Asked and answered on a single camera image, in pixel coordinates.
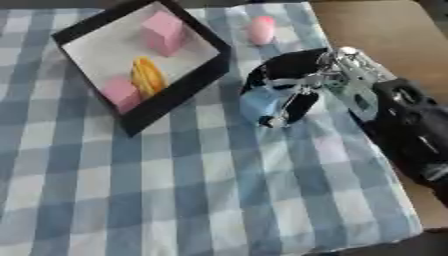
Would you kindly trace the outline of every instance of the pink ball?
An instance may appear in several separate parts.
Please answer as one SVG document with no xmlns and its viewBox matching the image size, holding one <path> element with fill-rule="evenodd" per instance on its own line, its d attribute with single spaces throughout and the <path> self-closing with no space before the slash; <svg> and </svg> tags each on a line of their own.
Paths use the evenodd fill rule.
<svg viewBox="0 0 448 256">
<path fill-rule="evenodd" d="M 275 21 L 269 16 L 259 16 L 248 27 L 248 37 L 256 45 L 268 44 L 274 38 Z"/>
</svg>

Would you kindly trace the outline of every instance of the yellow toy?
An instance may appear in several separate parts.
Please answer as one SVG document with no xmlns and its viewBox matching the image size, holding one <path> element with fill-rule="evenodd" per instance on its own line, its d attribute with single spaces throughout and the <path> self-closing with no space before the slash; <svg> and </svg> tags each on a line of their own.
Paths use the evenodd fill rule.
<svg viewBox="0 0 448 256">
<path fill-rule="evenodd" d="M 144 56 L 137 57 L 132 63 L 131 81 L 142 98 L 149 98 L 166 87 L 162 73 Z"/>
</svg>

